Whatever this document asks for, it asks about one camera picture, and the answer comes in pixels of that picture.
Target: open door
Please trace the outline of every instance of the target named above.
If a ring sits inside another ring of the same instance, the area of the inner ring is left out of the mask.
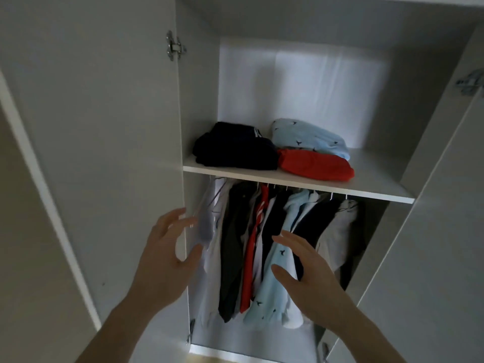
[[[174,0],[1,0],[0,14],[16,105],[7,120],[64,251],[74,250],[94,322],[104,321],[151,226],[184,204],[177,60],[166,55]],[[153,319],[132,361],[185,361],[188,334],[185,293]]]
[[[480,361],[483,353],[483,85],[481,25],[404,176],[420,195],[359,301],[406,361]],[[437,158],[433,146],[443,146]],[[354,361],[341,341],[328,360]]]

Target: hand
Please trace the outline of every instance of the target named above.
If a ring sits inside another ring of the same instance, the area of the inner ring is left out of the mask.
[[[272,265],[275,278],[286,288],[302,313],[316,324],[342,334],[360,313],[342,289],[327,262],[304,239],[282,231],[274,242],[289,247],[304,266],[301,281],[285,269]]]
[[[152,228],[139,260],[135,279],[125,301],[153,317],[183,293],[197,269],[203,246],[193,248],[185,261],[175,255],[175,245],[185,227],[197,222],[195,217],[179,219],[184,208],[161,216]]]

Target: person's left hand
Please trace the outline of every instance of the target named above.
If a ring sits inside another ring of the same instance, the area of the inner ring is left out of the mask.
[[[185,227],[197,222],[196,217],[179,219],[184,213],[184,208],[175,209],[158,219],[125,298],[153,316],[182,295],[202,255],[201,244],[193,248],[185,261],[175,255],[178,237]]]

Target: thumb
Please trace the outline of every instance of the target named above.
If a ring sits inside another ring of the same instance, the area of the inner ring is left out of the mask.
[[[281,268],[279,265],[271,265],[270,269],[274,273],[275,278],[291,295],[295,292],[296,288],[299,286],[299,281],[294,279],[291,274],[289,274],[286,269]]]
[[[197,269],[198,263],[202,257],[202,252],[203,246],[201,244],[197,244],[192,249],[186,260],[181,263],[183,268],[188,271],[189,276],[191,276]]]

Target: folded clothes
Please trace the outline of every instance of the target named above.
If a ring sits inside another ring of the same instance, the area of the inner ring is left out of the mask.
[[[309,150],[279,150],[279,167],[298,176],[323,181],[348,181],[355,171],[346,159]]]
[[[277,169],[277,149],[253,126],[217,122],[193,147],[197,163],[211,167]]]
[[[293,147],[349,160],[345,140],[321,127],[296,119],[280,118],[272,124],[272,141],[279,148]]]

